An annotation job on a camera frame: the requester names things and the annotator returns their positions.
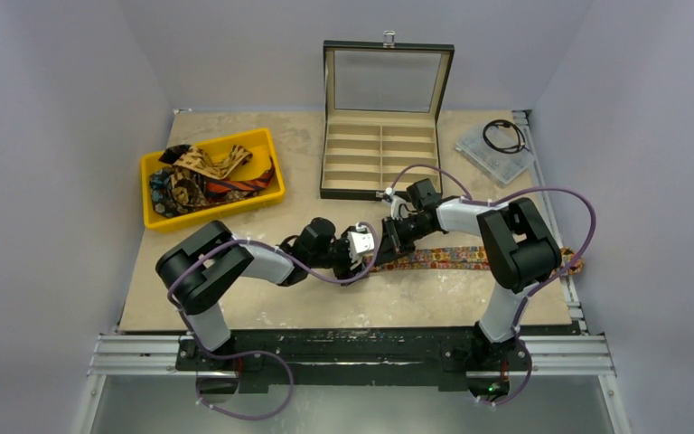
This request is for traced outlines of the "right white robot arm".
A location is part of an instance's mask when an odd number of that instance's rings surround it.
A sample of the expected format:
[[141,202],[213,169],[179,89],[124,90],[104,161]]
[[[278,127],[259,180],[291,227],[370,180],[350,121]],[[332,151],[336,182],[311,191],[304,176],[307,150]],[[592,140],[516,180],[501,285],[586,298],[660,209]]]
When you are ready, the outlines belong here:
[[475,324],[474,361],[492,368],[507,354],[505,342],[517,334],[519,308],[528,288],[549,279],[561,265],[561,250],[534,202],[521,198],[501,205],[476,204],[464,197],[443,197],[430,180],[413,183],[398,194],[381,195],[390,206],[382,220],[376,265],[406,258],[415,242],[435,232],[461,232],[483,242],[495,288],[485,313]]

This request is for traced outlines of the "colourful patterned tie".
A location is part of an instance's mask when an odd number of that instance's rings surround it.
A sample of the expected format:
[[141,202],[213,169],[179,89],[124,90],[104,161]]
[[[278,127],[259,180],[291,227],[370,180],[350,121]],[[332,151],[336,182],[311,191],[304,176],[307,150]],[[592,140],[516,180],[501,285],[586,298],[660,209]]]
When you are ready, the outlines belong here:
[[415,250],[404,258],[376,264],[370,271],[408,269],[489,270],[490,264],[483,246],[464,246]]

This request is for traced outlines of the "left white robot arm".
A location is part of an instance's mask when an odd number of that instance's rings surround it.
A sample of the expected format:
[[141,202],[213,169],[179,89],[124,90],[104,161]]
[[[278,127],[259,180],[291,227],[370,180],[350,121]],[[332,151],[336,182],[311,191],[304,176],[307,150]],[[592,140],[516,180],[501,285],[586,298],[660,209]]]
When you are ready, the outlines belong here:
[[155,265],[198,348],[212,370],[230,364],[233,345],[220,299],[240,278],[290,287],[308,277],[347,285],[367,275],[363,259],[376,250],[376,232],[365,222],[335,234],[331,221],[311,220],[300,234],[277,245],[243,238],[212,221],[168,250]]

